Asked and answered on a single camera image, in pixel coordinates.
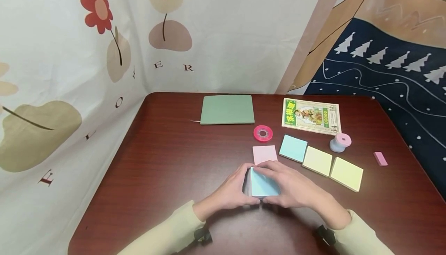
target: green notebook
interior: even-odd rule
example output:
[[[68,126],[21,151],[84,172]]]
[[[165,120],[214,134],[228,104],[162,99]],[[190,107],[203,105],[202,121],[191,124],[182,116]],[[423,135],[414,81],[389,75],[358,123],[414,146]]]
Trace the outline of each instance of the green notebook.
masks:
[[[200,124],[254,123],[252,97],[249,94],[205,96]]]

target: curtain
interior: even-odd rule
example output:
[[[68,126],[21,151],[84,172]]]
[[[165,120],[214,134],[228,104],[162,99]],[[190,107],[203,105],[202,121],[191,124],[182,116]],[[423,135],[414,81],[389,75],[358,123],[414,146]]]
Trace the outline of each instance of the curtain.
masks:
[[[287,88],[335,0],[0,2],[1,253],[59,255],[147,94]]]
[[[289,93],[377,100],[446,197],[445,48],[446,0],[338,0]]]

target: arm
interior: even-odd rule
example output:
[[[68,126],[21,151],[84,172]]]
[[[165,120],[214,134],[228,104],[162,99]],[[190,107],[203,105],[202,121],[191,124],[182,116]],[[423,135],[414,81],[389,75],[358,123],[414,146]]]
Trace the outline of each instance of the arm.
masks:
[[[246,171],[253,164],[243,164],[220,187],[202,201],[190,201],[173,212],[164,222],[150,229],[124,248],[118,255],[170,255],[194,241],[194,232],[220,209],[256,205],[260,200],[243,194]]]
[[[340,254],[393,255],[358,215],[343,208],[329,193],[298,171],[278,161],[263,162],[255,170],[274,179],[281,189],[279,196],[265,197],[263,202],[282,207],[309,207],[316,211],[334,231],[334,246]]]

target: book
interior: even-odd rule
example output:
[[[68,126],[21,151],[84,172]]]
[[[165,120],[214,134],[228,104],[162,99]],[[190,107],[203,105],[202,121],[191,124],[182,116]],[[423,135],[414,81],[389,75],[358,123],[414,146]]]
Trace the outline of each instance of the book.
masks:
[[[249,94],[205,96],[200,124],[254,123],[252,97]]]
[[[284,98],[282,126],[336,135],[341,133],[339,104]]]
[[[329,176],[332,158],[331,154],[308,146],[302,166],[323,176]]]
[[[258,165],[262,162],[277,160],[276,147],[271,146],[255,146],[252,147],[254,156],[254,164]],[[277,196],[280,194],[280,188],[273,179],[257,173],[254,168],[250,168],[245,183],[245,194],[263,198],[266,196]]]
[[[304,161],[307,144],[307,141],[285,135],[279,150],[279,155],[302,163]]]
[[[341,185],[359,192],[364,170],[340,157],[335,158],[330,179],[339,182]]]

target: yellow sticky note pad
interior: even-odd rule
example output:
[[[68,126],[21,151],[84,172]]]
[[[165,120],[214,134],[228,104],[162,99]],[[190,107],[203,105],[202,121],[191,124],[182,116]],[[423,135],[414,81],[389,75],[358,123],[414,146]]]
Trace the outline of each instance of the yellow sticky note pad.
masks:
[[[339,182],[355,192],[360,191],[363,169],[342,159],[335,158],[330,179]]]
[[[331,159],[331,154],[315,149],[314,147],[307,147],[302,166],[321,175],[329,176]]]

